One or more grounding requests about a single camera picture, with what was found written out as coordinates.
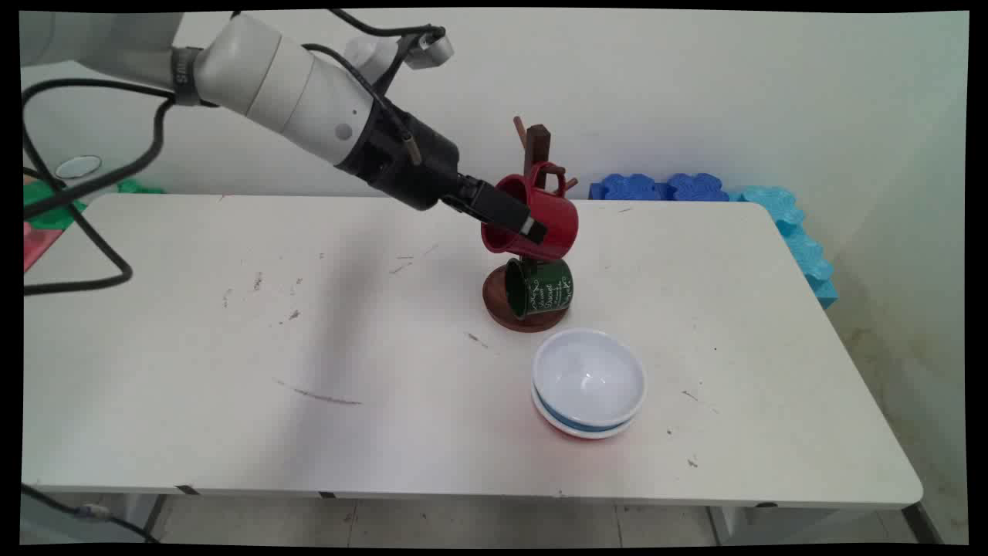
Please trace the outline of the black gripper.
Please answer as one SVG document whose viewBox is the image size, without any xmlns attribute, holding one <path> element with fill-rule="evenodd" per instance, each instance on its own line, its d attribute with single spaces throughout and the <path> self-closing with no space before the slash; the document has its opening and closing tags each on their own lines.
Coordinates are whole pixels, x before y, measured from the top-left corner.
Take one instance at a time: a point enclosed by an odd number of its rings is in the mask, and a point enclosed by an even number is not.
<svg viewBox="0 0 988 556">
<path fill-rule="evenodd" d="M 547 227 L 533 217 L 529 206 L 486 181 L 462 176 L 462 197 L 448 197 L 458 192 L 458 148 L 410 113 L 398 107 L 394 112 L 411 132 L 420 164 L 413 163 L 398 128 L 381 105 L 375 104 L 355 147 L 336 169 L 416 210 L 429 210 L 441 200 L 482 224 L 536 244 L 543 242 Z"/>
</svg>

